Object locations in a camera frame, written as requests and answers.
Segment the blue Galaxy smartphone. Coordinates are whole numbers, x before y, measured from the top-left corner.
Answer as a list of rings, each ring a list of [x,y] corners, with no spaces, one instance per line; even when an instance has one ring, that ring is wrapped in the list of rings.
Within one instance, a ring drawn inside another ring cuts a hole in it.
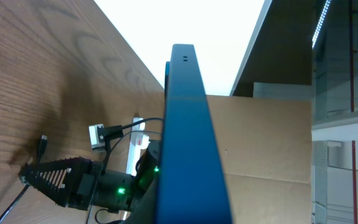
[[[195,48],[175,44],[166,66],[155,223],[232,223]]]

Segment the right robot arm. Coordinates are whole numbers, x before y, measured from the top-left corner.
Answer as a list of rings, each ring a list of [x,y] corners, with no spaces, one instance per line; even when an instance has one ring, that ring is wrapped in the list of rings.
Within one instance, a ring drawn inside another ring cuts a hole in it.
[[[102,170],[102,163],[82,157],[27,164],[19,172],[23,184],[42,192],[61,207],[87,211],[90,205],[133,212],[158,172],[160,141],[151,140],[135,165],[136,175]]]

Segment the white power strip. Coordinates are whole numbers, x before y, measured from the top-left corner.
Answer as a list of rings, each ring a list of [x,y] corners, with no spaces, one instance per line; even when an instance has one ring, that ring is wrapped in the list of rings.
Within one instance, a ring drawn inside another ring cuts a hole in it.
[[[126,165],[126,173],[135,176],[137,171],[135,165],[140,159],[142,150],[146,150],[149,146],[149,136],[144,132],[145,123],[137,124],[131,127],[129,134],[129,152]]]

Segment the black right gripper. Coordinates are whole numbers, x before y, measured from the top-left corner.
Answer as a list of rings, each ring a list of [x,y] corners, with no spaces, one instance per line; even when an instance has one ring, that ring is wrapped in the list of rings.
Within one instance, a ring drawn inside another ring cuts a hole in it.
[[[26,164],[20,169],[19,178],[61,207],[88,210],[102,169],[101,162],[74,157]]]

